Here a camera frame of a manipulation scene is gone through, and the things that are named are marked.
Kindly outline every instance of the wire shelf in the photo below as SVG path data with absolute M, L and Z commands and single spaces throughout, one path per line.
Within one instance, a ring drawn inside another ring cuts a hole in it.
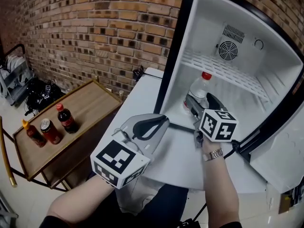
M 267 93 L 256 77 L 249 76 L 238 68 L 214 57 L 207 57 L 200 52 L 185 49 L 181 62 L 189 67 L 212 74 L 269 101 Z

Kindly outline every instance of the watch strap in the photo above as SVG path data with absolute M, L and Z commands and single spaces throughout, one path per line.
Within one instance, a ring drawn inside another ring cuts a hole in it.
M 211 160 L 213 160 L 217 157 L 221 157 L 221 156 L 223 156 L 222 148 L 212 151 L 210 153 L 203 154 L 203 159 L 204 159 L 204 161 L 207 162 L 207 161 L 211 161 Z

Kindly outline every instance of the hot sauce bottle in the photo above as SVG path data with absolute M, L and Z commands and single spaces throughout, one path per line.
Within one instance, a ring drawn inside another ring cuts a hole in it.
M 61 122 L 61 125 L 65 128 L 68 133 L 76 133 L 78 130 L 78 125 L 75 122 L 74 118 L 71 115 L 71 112 L 64 108 L 60 103 L 57 105 L 58 120 Z
M 39 147 L 43 147 L 47 140 L 38 132 L 37 128 L 33 125 L 30 125 L 29 122 L 22 119 L 22 126 L 27 131 L 28 137 L 35 142 Z

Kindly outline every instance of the forearm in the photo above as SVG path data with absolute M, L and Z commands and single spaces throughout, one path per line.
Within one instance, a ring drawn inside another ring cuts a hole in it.
M 208 153 L 219 148 L 219 144 L 203 147 Z M 209 214 L 209 227 L 219 228 L 227 223 L 239 221 L 238 195 L 229 176 L 223 157 L 204 162 L 204 183 Z
M 56 216 L 67 223 L 78 223 L 88 218 L 113 190 L 110 184 L 96 175 L 55 199 L 47 215 Z

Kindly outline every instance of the plastic bottle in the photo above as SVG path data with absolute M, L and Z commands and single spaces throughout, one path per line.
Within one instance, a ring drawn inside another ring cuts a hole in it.
M 27 131 L 28 137 L 35 142 L 39 147 L 46 145 L 47 140 L 38 132 L 37 128 L 33 125 L 30 125 L 29 122 L 22 119 L 22 126 Z
M 194 99 L 204 108 L 208 108 L 209 104 L 206 99 L 206 95 L 209 91 L 209 81 L 212 75 L 206 72 L 202 72 L 201 77 L 197 78 L 190 86 L 188 94 L 193 96 Z M 184 100 L 185 109 L 189 111 L 186 102 Z
M 76 133 L 78 130 L 78 125 L 71 115 L 68 109 L 65 109 L 61 103 L 57 104 L 58 119 L 61 125 L 65 128 L 68 133 Z

